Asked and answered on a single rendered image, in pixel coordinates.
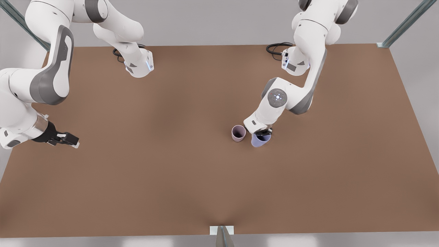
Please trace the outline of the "purple cup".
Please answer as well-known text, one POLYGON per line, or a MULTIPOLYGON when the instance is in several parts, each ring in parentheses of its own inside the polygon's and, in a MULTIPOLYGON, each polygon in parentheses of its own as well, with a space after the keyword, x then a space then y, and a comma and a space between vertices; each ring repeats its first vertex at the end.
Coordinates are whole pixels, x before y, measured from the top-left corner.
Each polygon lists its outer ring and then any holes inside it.
POLYGON ((262 136, 257 134, 251 135, 251 145, 253 147, 261 147, 262 145, 266 144, 271 139, 271 134, 262 136))

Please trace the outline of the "pink cup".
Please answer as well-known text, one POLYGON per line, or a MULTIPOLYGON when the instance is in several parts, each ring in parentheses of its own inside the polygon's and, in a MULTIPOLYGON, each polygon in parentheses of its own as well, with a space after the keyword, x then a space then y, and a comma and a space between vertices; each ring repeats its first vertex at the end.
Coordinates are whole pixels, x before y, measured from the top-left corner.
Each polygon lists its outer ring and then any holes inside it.
POLYGON ((235 142, 241 142, 243 138, 246 136, 246 128, 242 125, 235 125, 232 128, 232 139, 235 142))

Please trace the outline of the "silver frame post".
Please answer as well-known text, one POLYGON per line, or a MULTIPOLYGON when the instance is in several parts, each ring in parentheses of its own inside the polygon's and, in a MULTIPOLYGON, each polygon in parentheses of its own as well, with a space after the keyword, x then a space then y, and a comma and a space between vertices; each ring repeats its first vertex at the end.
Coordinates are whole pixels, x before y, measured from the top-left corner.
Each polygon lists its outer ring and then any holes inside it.
POLYGON ((437 0, 423 0, 392 33, 381 43, 376 43, 378 48, 390 48, 437 0))
POLYGON ((210 235, 216 235, 215 247, 235 247, 231 238, 234 234, 234 226, 210 226, 210 235))
POLYGON ((50 44, 37 37, 25 22, 24 16, 8 1, 0 0, 0 8, 8 14, 20 27, 23 28, 46 52, 50 51, 50 44))

